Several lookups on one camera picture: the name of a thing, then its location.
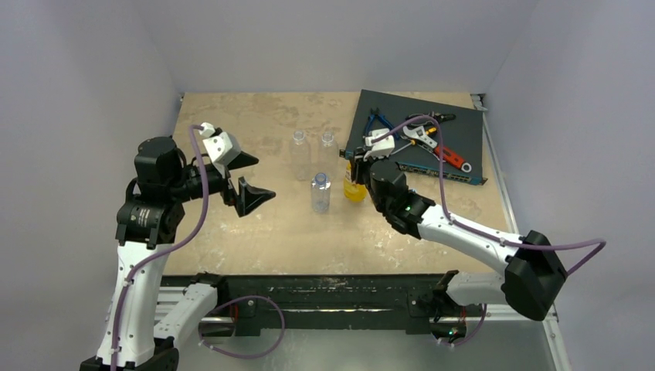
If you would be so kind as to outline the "clear bottle blue cap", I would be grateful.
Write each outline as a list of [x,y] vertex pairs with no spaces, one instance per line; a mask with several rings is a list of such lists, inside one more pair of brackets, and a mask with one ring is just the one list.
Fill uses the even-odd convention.
[[333,131],[324,132],[318,143],[317,171],[324,173],[329,179],[336,175],[339,147]]

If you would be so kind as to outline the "small clear water bottle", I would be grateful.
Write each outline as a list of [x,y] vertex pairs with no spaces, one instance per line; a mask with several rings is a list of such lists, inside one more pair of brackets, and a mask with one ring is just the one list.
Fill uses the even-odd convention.
[[331,180],[323,173],[317,173],[311,181],[311,207],[316,213],[327,213],[331,200]]

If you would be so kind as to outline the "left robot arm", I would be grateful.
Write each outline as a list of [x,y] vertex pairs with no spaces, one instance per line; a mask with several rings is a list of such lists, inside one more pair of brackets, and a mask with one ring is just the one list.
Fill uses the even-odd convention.
[[232,183],[231,170],[257,163],[232,135],[211,134],[204,146],[209,163],[187,162],[170,137],[139,145],[134,159],[137,175],[117,213],[117,283],[107,327],[97,353],[81,362],[82,370],[174,370],[181,346],[202,317],[228,311],[225,281],[204,274],[163,318],[155,317],[165,265],[180,245],[176,233],[185,215],[184,203],[193,199],[207,203],[211,195],[220,194],[227,206],[246,216],[275,196],[245,179]]

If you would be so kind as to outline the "clear bottle QR cap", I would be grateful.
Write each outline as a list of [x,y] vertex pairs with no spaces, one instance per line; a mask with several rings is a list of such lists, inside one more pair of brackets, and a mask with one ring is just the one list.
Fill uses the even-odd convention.
[[294,177],[307,181],[311,176],[311,147],[304,131],[296,130],[290,142],[290,164]]

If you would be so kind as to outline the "yellow juice bottle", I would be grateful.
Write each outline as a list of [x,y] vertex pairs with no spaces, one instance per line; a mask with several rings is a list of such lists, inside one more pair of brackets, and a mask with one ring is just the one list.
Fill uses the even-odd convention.
[[367,190],[363,185],[360,185],[354,181],[354,178],[351,176],[351,170],[351,163],[346,162],[346,170],[343,181],[344,197],[353,203],[360,203],[365,200]]

